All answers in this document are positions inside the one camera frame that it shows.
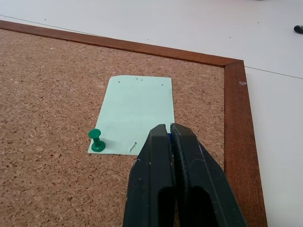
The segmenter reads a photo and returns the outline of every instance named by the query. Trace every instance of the push pin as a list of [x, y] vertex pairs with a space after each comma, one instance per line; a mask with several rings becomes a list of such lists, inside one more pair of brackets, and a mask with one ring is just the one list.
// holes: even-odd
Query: push pin
[[100, 135], [101, 131], [99, 129], [92, 129], [89, 131], [89, 137], [94, 140], [91, 149], [95, 152], [101, 152], [105, 149], [105, 142], [100, 140]]

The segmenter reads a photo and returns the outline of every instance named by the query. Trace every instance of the wooden frame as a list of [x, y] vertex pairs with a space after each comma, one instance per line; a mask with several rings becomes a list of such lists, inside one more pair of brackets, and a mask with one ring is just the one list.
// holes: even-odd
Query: wooden frame
[[249, 227], [266, 227], [244, 62], [203, 53], [0, 20], [0, 29], [224, 68], [224, 171]]

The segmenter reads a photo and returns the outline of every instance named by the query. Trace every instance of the cork board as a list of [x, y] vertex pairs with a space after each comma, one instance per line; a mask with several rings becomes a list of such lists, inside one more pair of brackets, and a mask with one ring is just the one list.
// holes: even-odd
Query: cork board
[[175, 121], [223, 166], [223, 70], [0, 30], [0, 225], [122, 225], [135, 156], [87, 154], [111, 76], [171, 77]]

